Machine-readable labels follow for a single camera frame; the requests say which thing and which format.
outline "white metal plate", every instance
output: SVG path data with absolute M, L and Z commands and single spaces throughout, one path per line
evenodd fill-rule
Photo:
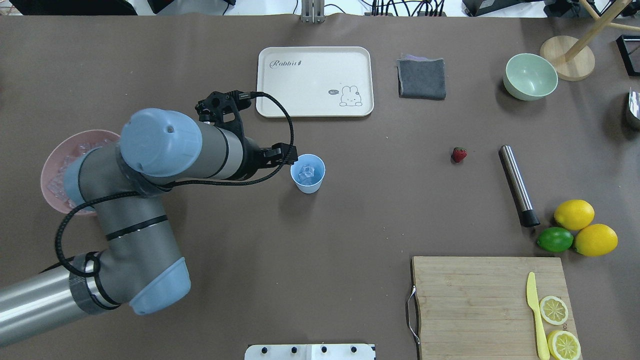
M 355 347 L 356 352 L 351 351 L 351 347 Z M 252 345 L 246 349 L 244 360 L 375 360 L 375 347 L 370 344 Z
M 267 47 L 258 57 L 257 90 L 292 117 L 362 117 L 373 110 L 371 57 L 363 47 Z M 259 97 L 264 117 L 284 117 Z

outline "pink bowl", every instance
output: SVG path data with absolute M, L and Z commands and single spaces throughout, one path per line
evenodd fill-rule
M 57 198 L 48 188 L 47 185 L 51 180 L 58 175 L 58 171 L 63 166 L 65 158 L 69 155 L 79 156 L 76 153 L 79 144 L 82 143 L 99 143 L 104 140 L 116 142 L 120 139 L 120 135 L 108 131 L 108 130 L 87 130 L 82 133 L 75 134 L 61 142 L 49 155 L 47 161 L 45 161 L 42 167 L 42 173 L 40 174 L 40 190 L 42 196 L 51 205 L 52 208 L 58 210 L 61 213 L 68 214 L 71 211 L 71 207 L 67 202 Z M 81 210 L 77 215 L 94 215 L 94 211 Z

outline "knife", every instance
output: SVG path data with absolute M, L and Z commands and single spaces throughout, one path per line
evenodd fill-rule
M 540 315 L 540 305 L 538 304 L 538 289 L 536 288 L 536 274 L 530 272 L 527 278 L 527 304 L 533 310 L 533 318 L 536 321 L 536 344 L 538 346 L 538 357 L 540 360 L 549 360 L 549 348 L 547 347 L 547 337 L 545 328 L 542 326 L 542 316 Z

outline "lime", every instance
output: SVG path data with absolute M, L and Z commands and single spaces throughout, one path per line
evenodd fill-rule
M 549 227 L 538 236 L 538 245 L 551 252 L 561 252 L 573 244 L 573 235 L 562 227 Z
M 589 225 L 596 213 L 584 200 L 568 200 L 560 204 L 554 213 L 556 222 L 567 230 L 578 231 Z
M 618 235 L 604 224 L 593 224 L 582 229 L 575 236 L 573 247 L 585 256 L 608 254 L 618 246 Z
M 569 309 L 559 297 L 547 296 L 540 300 L 540 315 L 551 325 L 562 325 L 569 318 Z
M 580 358 L 580 343 L 572 333 L 564 330 L 554 330 L 547 338 L 549 352 L 557 360 L 578 360 Z

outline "red strawberry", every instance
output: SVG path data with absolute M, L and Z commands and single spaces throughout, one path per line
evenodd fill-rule
M 459 163 L 462 159 L 467 157 L 467 150 L 464 147 L 455 147 L 453 149 L 453 154 L 451 154 L 451 158 L 453 161 Z

